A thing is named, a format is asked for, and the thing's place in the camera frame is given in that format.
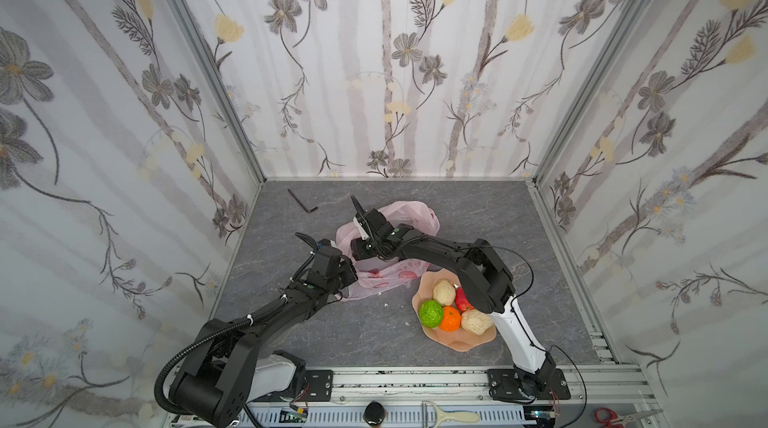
floral wallpaper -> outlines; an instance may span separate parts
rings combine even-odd
[[[187,0],[269,176],[532,176],[627,0]]]
[[[164,0],[0,1],[0,410],[158,426],[257,190]]]
[[[763,424],[766,78],[768,0],[653,0],[538,181],[678,427]]]

black knob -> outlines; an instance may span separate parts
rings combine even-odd
[[[377,401],[372,401],[366,406],[366,412],[362,414],[362,418],[370,426],[380,426],[386,417],[386,410],[384,406]]]

pink bowl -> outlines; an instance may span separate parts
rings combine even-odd
[[[447,279],[453,283],[456,287],[462,286],[458,282],[458,277],[449,270],[440,271],[427,271],[422,275],[421,284],[418,286],[416,295],[413,295],[411,303],[413,310],[416,312],[416,319],[418,320],[418,307],[422,306],[427,300],[432,299],[432,289],[435,288],[435,284],[442,279]],[[476,335],[464,331],[459,328],[456,331],[443,331],[440,328],[425,327],[419,320],[418,325],[424,330],[424,334],[437,341],[439,344],[444,344],[448,348],[452,348],[456,351],[469,351],[475,346],[488,343],[496,337],[496,327],[488,328],[484,334]]]

pink plastic bag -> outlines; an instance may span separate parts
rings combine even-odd
[[[394,202],[379,209],[379,212],[392,223],[392,226],[407,223],[433,236],[440,230],[440,222],[435,212],[421,202]],[[350,285],[350,295],[345,300],[364,299],[400,285],[410,286],[411,280],[424,275],[429,267],[426,261],[415,259],[384,261],[374,258],[356,261],[352,258],[350,244],[352,240],[358,238],[361,238],[360,232],[352,222],[336,231],[336,247],[350,257],[358,276],[357,282]]]

steamed bun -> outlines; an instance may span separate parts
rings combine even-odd
[[[473,334],[484,334],[493,326],[493,320],[480,310],[466,310],[462,313],[462,328]]]
[[[442,279],[435,283],[435,288],[432,289],[432,299],[447,307],[456,299],[456,287],[447,279]]]

